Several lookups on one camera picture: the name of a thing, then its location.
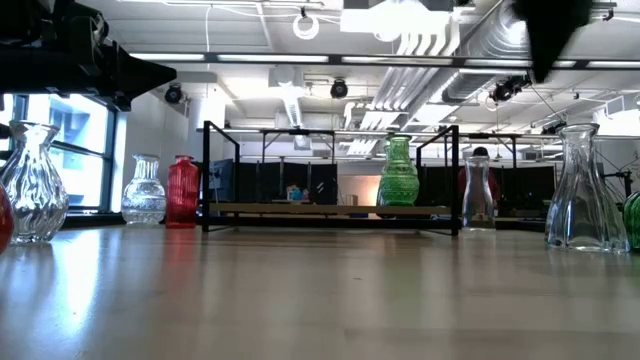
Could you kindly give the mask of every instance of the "table surface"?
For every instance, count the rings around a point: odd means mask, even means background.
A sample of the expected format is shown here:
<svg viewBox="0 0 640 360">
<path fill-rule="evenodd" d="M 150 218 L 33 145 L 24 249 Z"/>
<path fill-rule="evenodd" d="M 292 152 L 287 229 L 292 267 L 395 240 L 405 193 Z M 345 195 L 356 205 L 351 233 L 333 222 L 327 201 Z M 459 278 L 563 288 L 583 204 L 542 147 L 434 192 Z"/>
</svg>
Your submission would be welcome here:
<svg viewBox="0 0 640 360">
<path fill-rule="evenodd" d="M 640 262 L 543 235 L 109 227 L 0 256 L 1 359 L 635 359 Z"/>
</svg>

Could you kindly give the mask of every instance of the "window frame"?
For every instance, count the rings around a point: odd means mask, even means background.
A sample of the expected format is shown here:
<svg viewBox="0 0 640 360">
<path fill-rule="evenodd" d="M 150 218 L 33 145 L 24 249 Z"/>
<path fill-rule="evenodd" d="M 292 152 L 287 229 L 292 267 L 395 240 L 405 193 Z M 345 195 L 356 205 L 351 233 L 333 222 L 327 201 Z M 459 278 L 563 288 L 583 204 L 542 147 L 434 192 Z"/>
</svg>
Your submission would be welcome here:
<svg viewBox="0 0 640 360">
<path fill-rule="evenodd" d="M 63 151 L 68 151 L 75 154 L 93 156 L 102 159 L 102 184 L 100 188 L 100 203 L 98 206 L 80 206 L 70 205 L 69 211 L 82 212 L 82 211 L 94 211 L 98 213 L 107 213 L 111 208 L 111 188 L 113 185 L 113 164 L 114 164 L 114 149 L 115 149 L 115 133 L 116 133 L 116 116 L 117 111 L 109 106 L 105 105 L 94 97 L 84 96 L 86 99 L 91 100 L 99 105 L 104 106 L 107 109 L 107 128 L 104 152 L 97 152 L 89 150 L 85 147 L 54 140 L 51 143 L 51 148 L 56 148 Z M 16 95 L 14 96 L 14 119 L 26 119 L 27 111 L 29 109 L 29 96 L 28 95 Z M 13 149 L 13 140 L 9 145 L 9 149 Z"/>
</svg>

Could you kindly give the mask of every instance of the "red glass vase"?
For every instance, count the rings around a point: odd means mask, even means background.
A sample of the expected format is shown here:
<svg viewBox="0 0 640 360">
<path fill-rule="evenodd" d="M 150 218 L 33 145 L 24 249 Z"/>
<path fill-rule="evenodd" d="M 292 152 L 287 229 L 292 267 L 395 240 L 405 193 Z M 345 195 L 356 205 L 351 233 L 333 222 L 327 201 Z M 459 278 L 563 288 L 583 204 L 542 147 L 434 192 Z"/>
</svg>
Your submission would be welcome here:
<svg viewBox="0 0 640 360">
<path fill-rule="evenodd" d="M 169 229 L 194 228 L 198 208 L 198 168 L 193 158 L 177 155 L 176 163 L 169 166 L 167 182 L 167 219 Z"/>
<path fill-rule="evenodd" d="M 11 216 L 11 203 L 9 196 L 0 184 L 0 254 L 4 252 L 11 241 L 13 234 L 13 218 Z"/>
</svg>

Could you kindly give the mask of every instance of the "person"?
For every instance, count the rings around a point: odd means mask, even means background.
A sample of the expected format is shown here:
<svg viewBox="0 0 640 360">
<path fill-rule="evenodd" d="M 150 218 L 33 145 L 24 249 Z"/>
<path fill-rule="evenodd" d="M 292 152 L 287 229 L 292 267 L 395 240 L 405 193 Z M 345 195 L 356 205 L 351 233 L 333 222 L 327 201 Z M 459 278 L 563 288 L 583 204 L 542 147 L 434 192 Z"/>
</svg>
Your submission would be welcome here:
<svg viewBox="0 0 640 360">
<path fill-rule="evenodd" d="M 487 150 L 487 148 L 479 146 L 473 150 L 472 156 L 489 156 L 489 151 Z M 458 193 L 460 194 L 460 196 L 464 196 L 464 191 L 466 188 L 467 169 L 463 167 L 458 172 Z M 491 169 L 489 169 L 489 191 L 491 192 L 493 205 L 496 206 L 498 203 L 498 199 L 500 199 L 500 185 L 498 185 L 496 176 L 493 174 L 493 171 L 491 171 Z"/>
</svg>

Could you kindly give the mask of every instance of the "green glass vase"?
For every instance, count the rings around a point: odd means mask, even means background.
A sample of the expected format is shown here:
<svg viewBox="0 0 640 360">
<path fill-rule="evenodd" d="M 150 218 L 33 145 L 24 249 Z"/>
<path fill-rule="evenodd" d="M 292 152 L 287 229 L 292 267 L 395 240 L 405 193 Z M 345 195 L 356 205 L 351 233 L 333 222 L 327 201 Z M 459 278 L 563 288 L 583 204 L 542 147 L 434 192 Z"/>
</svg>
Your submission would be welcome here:
<svg viewBox="0 0 640 360">
<path fill-rule="evenodd" d="M 391 136 L 386 147 L 387 164 L 380 179 L 381 203 L 389 206 L 413 206 L 418 198 L 418 171 L 409 158 L 409 136 Z"/>
<path fill-rule="evenodd" d="M 627 230 L 631 251 L 640 252 L 640 191 L 629 195 L 622 205 L 622 221 Z"/>
</svg>

